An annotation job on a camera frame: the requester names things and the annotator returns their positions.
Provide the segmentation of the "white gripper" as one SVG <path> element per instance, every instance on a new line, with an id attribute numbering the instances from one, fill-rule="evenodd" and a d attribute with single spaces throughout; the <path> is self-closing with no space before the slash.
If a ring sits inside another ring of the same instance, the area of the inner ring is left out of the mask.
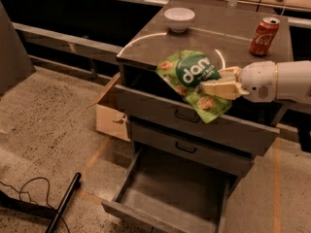
<path id="1" fill-rule="evenodd" d="M 242 70 L 238 66 L 227 67 L 219 73 L 222 79 L 200 84 L 204 94 L 228 100 L 244 96 L 254 103 L 272 102 L 276 98 L 277 68 L 272 61 L 255 62 Z"/>

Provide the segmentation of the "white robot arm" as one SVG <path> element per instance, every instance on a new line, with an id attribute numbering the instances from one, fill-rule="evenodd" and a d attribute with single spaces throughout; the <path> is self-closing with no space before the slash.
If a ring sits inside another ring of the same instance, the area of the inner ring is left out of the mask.
<path id="1" fill-rule="evenodd" d="M 229 67 L 219 71 L 218 80 L 202 82 L 204 94 L 228 100 L 239 97 L 254 103 L 290 100 L 311 103 L 311 62 L 254 62 L 244 68 Z"/>

